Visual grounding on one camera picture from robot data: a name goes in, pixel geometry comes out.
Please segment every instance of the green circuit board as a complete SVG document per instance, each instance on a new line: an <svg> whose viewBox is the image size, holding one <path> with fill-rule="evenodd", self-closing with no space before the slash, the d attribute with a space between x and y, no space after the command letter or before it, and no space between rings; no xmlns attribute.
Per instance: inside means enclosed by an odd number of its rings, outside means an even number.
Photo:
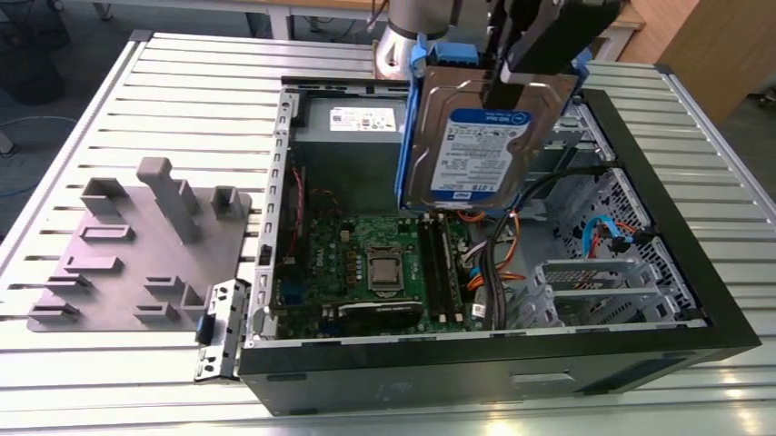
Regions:
<svg viewBox="0 0 776 436"><path fill-rule="evenodd" d="M432 316L428 309L429 296L424 268L424 254L419 237L420 218L387 216L322 217L314 219L309 232L304 289L297 292L294 303L282 325L284 336L294 339L337 336L321 328L316 316L318 308L337 307L356 302L421 302L425 313L421 322L409 328L387 329L376 325L367 334L413 334L468 331L469 321L464 316L455 262L451 279L455 281L455 306L461 316ZM445 256L455 259L455 240L464 238L467 229L459 221L443 221L447 237ZM401 289L377 292L371 286L369 260L376 253L389 253L401 258Z"/></svg>

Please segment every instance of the wooden cabinet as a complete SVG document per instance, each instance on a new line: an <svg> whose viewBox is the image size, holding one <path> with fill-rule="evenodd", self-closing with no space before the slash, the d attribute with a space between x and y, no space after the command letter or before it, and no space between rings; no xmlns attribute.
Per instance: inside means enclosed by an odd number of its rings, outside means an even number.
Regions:
<svg viewBox="0 0 776 436"><path fill-rule="evenodd" d="M776 1L632 0L647 21L620 61L667 64L715 123L776 70Z"/></svg>

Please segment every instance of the wd label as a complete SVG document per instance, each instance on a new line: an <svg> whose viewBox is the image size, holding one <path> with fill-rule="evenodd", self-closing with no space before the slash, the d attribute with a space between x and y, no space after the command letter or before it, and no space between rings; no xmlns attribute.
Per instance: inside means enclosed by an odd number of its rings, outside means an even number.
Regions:
<svg viewBox="0 0 776 436"><path fill-rule="evenodd" d="M441 200L479 200L499 190L512 164L507 145L531 122L528 112L463 108L451 113L432 179Z"/></svg>

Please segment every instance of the hard drive label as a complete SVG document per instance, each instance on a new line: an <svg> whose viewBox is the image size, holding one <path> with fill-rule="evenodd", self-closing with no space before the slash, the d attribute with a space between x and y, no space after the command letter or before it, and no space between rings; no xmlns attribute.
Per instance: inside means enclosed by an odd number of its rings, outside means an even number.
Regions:
<svg viewBox="0 0 776 436"><path fill-rule="evenodd" d="M334 132L396 132L397 120L391 107L334 107L329 112Z"/></svg>
<svg viewBox="0 0 776 436"><path fill-rule="evenodd" d="M512 163L507 146L531 122L528 112L460 108L451 113L432 179L441 200L479 200L499 191Z"/></svg>

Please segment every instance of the metal rail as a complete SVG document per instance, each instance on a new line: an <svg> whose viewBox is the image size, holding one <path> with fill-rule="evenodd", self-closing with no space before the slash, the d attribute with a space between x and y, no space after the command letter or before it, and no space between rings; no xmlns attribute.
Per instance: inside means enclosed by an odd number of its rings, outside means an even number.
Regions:
<svg viewBox="0 0 776 436"><path fill-rule="evenodd" d="M674 79L591 65L765 345L624 395L277 420L245 386L194 386L192 333L31 333L26 315L78 225L90 177L168 156L194 186L262 204L280 77L372 77L372 47L157 34L130 43L0 252L0 432L302 435L758 434L776 426L776 230L759 185ZM238 275L253 278L261 211Z"/></svg>

